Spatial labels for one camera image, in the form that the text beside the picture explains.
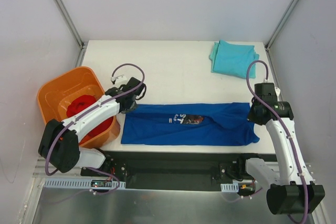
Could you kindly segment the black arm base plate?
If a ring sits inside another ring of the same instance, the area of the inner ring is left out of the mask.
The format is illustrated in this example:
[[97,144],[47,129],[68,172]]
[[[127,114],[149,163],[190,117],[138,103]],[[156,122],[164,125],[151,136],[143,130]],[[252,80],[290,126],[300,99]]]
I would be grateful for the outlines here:
[[220,191],[222,184],[251,184],[240,154],[108,151],[103,171],[127,189]]

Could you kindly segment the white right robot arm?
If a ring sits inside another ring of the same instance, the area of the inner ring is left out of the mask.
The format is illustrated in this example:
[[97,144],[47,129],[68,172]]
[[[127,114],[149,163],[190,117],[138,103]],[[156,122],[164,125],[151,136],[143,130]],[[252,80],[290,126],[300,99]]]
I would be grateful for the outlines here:
[[296,138],[293,112],[288,102],[278,101],[271,82],[256,84],[248,121],[265,126],[273,143],[279,172],[274,172],[258,154],[242,154],[236,173],[254,178],[266,190],[266,201],[274,215],[311,214],[325,197],[303,160]]

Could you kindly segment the blue printed t-shirt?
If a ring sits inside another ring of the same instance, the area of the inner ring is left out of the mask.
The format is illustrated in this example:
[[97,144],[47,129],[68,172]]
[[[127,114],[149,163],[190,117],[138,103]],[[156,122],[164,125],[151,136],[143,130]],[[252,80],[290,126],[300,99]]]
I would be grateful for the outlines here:
[[140,104],[125,116],[122,144],[246,146],[259,142],[249,103]]

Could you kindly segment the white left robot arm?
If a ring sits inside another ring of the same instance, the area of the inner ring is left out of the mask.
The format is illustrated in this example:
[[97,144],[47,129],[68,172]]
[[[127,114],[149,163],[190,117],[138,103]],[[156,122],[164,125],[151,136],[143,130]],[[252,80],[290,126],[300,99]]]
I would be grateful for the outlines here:
[[97,148],[85,148],[80,142],[105,120],[134,110],[144,97],[146,84],[132,77],[120,87],[110,88],[94,104],[63,121],[50,120],[44,129],[38,153],[45,159],[45,173],[51,176],[51,164],[57,172],[66,173],[74,167],[92,168],[99,176],[110,173],[107,156]]

